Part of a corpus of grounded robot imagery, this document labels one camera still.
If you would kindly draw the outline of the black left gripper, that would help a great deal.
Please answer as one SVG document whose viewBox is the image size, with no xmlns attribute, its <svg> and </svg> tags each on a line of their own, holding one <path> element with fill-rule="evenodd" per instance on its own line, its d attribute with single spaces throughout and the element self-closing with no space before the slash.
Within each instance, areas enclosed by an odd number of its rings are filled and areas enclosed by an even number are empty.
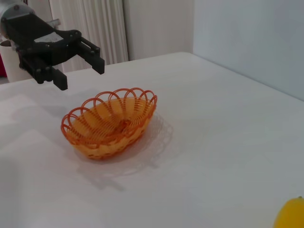
<svg viewBox="0 0 304 228">
<path fill-rule="evenodd" d="M 33 13 L 4 17 L 1 24 L 8 38 L 18 46 L 19 67 L 26 70 L 38 84 L 52 81 L 60 90 L 67 90 L 67 76 L 53 66 L 76 55 L 100 75 L 105 72 L 101 49 L 81 37 L 78 30 L 55 29 Z"/>
</svg>

